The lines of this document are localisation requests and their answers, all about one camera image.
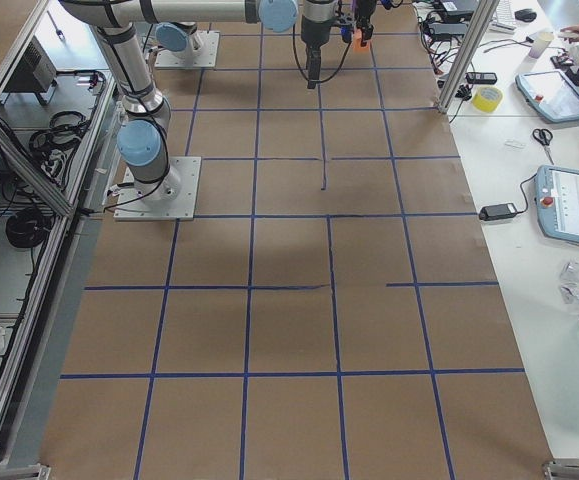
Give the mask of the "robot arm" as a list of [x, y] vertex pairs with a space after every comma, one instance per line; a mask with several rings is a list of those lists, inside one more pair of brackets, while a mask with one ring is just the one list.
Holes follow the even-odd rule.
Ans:
[[[263, 26], [274, 32], [284, 32], [293, 27], [298, 17], [297, 1], [249, 1]], [[352, 1], [351, 16], [342, 11], [340, 1], [303, 1], [300, 38], [308, 55], [318, 56], [328, 43], [330, 31], [336, 26], [341, 29], [343, 41], [351, 42], [352, 34], [360, 31], [364, 44], [372, 38], [371, 17], [375, 13], [376, 1]], [[156, 39], [166, 50], [181, 54], [191, 49], [202, 48], [195, 22], [158, 22]]]
[[88, 24], [123, 94], [129, 117], [117, 146], [134, 178], [139, 202], [153, 210], [169, 208], [180, 196], [183, 180], [169, 158], [169, 102], [156, 87], [142, 53], [136, 22], [245, 22], [284, 32], [301, 17], [310, 88], [320, 80], [321, 47], [335, 21], [333, 1], [63, 1], [63, 8]]

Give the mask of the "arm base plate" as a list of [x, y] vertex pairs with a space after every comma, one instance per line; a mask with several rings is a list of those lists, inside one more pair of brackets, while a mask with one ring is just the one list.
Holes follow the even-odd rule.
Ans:
[[218, 31], [197, 30], [186, 33], [179, 29], [156, 31], [158, 52], [155, 67], [158, 69], [201, 69], [216, 65], [220, 42]]
[[168, 221], [192, 220], [194, 217], [200, 170], [200, 157], [171, 157], [168, 176], [158, 189], [135, 183], [129, 168], [125, 168], [123, 181], [132, 186], [119, 193], [119, 207], [114, 208], [117, 221]]

